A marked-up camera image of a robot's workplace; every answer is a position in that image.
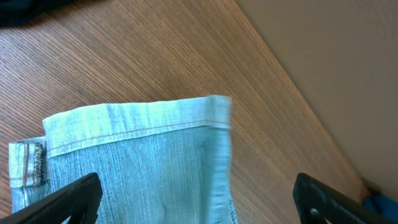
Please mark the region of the light blue denim shorts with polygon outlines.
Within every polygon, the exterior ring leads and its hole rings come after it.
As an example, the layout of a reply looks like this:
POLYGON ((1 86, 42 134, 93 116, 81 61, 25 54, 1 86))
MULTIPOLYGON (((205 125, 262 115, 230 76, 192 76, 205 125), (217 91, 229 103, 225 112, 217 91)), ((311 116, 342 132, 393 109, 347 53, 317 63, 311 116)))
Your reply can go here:
POLYGON ((98 223, 236 223, 231 100, 210 95, 57 113, 9 144, 12 211, 98 174, 98 223))

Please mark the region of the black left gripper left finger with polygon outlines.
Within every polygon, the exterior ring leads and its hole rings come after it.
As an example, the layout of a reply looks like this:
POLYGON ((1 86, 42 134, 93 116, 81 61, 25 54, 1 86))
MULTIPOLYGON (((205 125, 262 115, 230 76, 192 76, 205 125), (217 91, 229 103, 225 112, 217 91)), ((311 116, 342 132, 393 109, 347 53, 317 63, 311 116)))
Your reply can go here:
POLYGON ((94 224, 102 195, 98 175, 90 173, 1 219, 1 224, 94 224))

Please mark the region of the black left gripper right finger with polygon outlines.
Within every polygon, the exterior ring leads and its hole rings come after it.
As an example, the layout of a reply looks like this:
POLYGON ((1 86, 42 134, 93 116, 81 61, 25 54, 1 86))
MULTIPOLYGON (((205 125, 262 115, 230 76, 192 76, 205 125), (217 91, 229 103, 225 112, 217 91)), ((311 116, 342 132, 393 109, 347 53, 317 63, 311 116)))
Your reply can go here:
POLYGON ((297 174, 293 198, 301 224, 395 224, 305 174, 297 174))

